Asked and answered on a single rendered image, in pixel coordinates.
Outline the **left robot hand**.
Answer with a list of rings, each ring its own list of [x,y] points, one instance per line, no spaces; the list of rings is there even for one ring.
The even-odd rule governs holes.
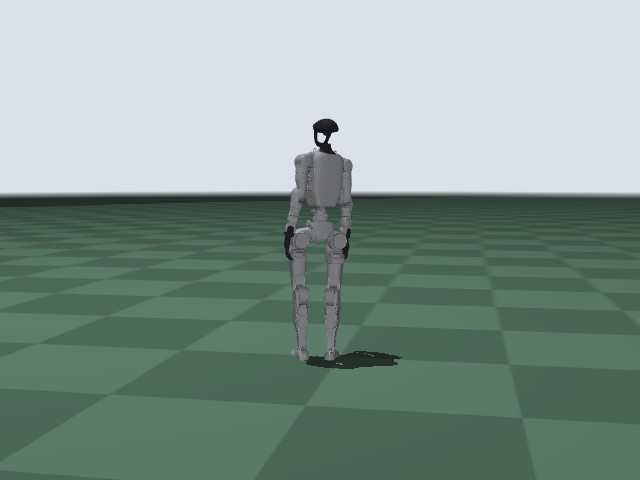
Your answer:
[[[285,255],[289,260],[294,260],[293,258],[291,258],[291,255],[289,254],[290,239],[291,237],[294,236],[294,227],[289,226],[287,228],[287,232],[284,232],[284,235],[286,235],[284,240],[284,247],[286,248]]]

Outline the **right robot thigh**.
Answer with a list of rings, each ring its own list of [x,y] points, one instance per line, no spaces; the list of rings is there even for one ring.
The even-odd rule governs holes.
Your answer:
[[[330,243],[325,243],[325,259],[328,270],[328,286],[324,289],[324,303],[334,305],[335,289],[341,289],[343,264],[345,257],[342,249],[347,244],[347,238],[339,231],[333,230],[333,239]]]

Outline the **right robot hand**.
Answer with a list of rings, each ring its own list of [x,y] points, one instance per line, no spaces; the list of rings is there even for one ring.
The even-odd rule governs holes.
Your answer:
[[[348,238],[350,238],[350,233],[351,233],[351,229],[349,228],[349,229],[347,229],[347,232],[346,232],[347,244],[346,244],[346,246],[342,249],[342,252],[343,252],[343,255],[344,255],[345,259],[346,259],[346,258],[347,258],[347,256],[348,256],[348,249],[349,249],[349,241],[348,241]]]

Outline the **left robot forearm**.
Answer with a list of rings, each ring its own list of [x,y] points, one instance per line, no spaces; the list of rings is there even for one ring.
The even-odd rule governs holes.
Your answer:
[[[296,224],[299,221],[300,212],[303,205],[299,203],[299,190],[294,188],[291,192],[291,202],[290,202],[290,211],[287,218],[287,224],[285,226],[285,230],[287,232],[287,228],[289,226],[294,227],[294,233],[296,231]]]

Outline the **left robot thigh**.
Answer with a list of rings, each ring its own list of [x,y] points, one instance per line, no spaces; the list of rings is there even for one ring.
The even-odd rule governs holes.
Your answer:
[[[310,290],[305,287],[305,267],[307,253],[305,248],[309,245],[311,229],[308,227],[299,228],[290,239],[289,254],[294,260],[289,260],[292,291],[297,288],[299,291],[299,304],[308,303]]]

